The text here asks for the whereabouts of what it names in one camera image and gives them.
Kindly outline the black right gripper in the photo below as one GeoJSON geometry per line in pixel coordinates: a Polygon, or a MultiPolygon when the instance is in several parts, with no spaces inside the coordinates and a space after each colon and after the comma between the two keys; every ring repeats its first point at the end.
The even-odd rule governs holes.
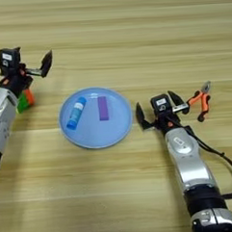
{"type": "Polygon", "coordinates": [[[136,105],[136,116],[137,120],[142,127],[142,129],[147,130],[150,128],[156,128],[161,130],[163,133],[170,131],[173,128],[180,127],[180,118],[178,116],[179,112],[188,111],[189,105],[184,104],[181,96],[173,92],[172,90],[168,92],[172,102],[176,106],[166,106],[161,107],[160,109],[155,109],[154,115],[156,116],[155,120],[150,123],[145,119],[145,115],[142,112],[142,106],[140,103],[136,105]]]}

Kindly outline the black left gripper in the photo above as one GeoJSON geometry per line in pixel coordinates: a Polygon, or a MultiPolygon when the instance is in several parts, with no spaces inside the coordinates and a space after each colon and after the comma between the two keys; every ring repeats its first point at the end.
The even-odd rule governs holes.
{"type": "Polygon", "coordinates": [[[52,66],[52,51],[47,52],[40,69],[27,68],[24,63],[15,72],[9,72],[0,81],[0,88],[10,90],[16,98],[33,83],[33,76],[45,77],[52,66]]]}

